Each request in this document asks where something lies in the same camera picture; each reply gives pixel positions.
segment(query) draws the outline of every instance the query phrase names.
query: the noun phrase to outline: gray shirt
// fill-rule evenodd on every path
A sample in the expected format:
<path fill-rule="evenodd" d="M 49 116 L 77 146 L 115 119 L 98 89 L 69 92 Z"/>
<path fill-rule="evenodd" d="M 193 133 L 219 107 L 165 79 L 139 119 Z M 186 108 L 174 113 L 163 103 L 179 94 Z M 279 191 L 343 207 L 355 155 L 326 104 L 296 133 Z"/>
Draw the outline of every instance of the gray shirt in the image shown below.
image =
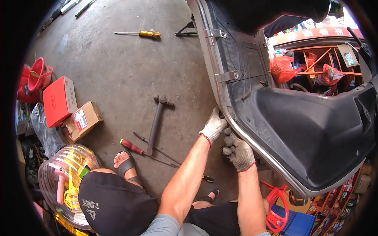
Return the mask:
<path fill-rule="evenodd" d="M 140 236 L 209 236 L 209 234 L 200 227 L 189 223 L 184 223 L 180 228 L 175 218 L 167 214 L 159 214 Z M 264 232 L 257 236 L 270 236 L 270 234 Z"/>

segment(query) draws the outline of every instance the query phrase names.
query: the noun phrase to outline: hammer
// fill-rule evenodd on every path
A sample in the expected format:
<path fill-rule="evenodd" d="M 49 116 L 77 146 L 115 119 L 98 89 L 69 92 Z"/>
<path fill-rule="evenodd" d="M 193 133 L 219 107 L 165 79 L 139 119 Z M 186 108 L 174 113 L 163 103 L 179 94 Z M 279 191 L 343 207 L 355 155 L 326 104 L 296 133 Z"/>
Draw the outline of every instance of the hammer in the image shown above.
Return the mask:
<path fill-rule="evenodd" d="M 158 108 L 156 109 L 155 118 L 153 119 L 153 122 L 152 122 L 150 139 L 148 141 L 148 147 L 147 147 L 147 152 L 146 152 L 147 156 L 152 155 L 153 147 L 155 146 L 156 131 L 158 130 L 158 124 L 159 124 L 160 114 L 161 114 L 161 109 L 163 108 L 163 104 L 175 107 L 175 104 L 173 102 L 168 101 L 165 95 L 154 96 L 153 99 L 155 99 L 155 101 L 158 101 L 159 104 L 158 104 Z"/>

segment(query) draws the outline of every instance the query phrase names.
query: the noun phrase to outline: clear plastic container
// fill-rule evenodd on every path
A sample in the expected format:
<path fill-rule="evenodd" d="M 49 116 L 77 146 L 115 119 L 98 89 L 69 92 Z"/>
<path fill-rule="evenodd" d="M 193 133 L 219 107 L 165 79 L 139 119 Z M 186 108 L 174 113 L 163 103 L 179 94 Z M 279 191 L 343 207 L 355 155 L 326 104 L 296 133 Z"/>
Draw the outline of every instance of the clear plastic container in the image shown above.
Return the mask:
<path fill-rule="evenodd" d="M 38 182 L 46 202 L 75 228 L 91 229 L 77 195 L 83 176 L 97 168 L 94 152 L 80 144 L 65 146 L 39 168 Z"/>

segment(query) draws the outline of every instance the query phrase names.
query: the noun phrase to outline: scooter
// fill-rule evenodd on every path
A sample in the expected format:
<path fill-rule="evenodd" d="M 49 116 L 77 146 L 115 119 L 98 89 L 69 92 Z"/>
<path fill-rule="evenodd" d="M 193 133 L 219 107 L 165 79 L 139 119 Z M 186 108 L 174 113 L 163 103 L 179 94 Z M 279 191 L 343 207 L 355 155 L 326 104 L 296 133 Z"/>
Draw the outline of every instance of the scooter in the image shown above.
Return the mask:
<path fill-rule="evenodd" d="M 358 171 L 376 145 L 378 76 L 367 46 L 360 47 L 359 59 L 366 62 L 371 80 L 327 97 L 276 88 L 262 30 L 282 15 L 321 22 L 329 0 L 187 4 L 221 112 L 286 180 L 292 205 L 305 205 L 308 198 L 341 186 Z"/>

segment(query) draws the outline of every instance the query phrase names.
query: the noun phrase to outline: kickstand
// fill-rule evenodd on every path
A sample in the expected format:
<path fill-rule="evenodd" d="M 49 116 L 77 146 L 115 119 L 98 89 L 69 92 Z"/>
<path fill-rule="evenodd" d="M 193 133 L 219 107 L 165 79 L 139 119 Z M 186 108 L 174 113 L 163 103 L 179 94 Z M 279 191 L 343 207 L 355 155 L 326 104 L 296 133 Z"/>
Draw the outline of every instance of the kickstand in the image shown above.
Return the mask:
<path fill-rule="evenodd" d="M 186 24 L 186 26 L 182 27 L 178 32 L 175 33 L 177 37 L 182 37 L 182 36 L 188 36 L 191 34 L 197 34 L 197 32 L 192 32 L 192 31 L 187 31 L 187 32 L 182 32 L 186 28 L 194 28 L 193 21 L 189 22 Z"/>

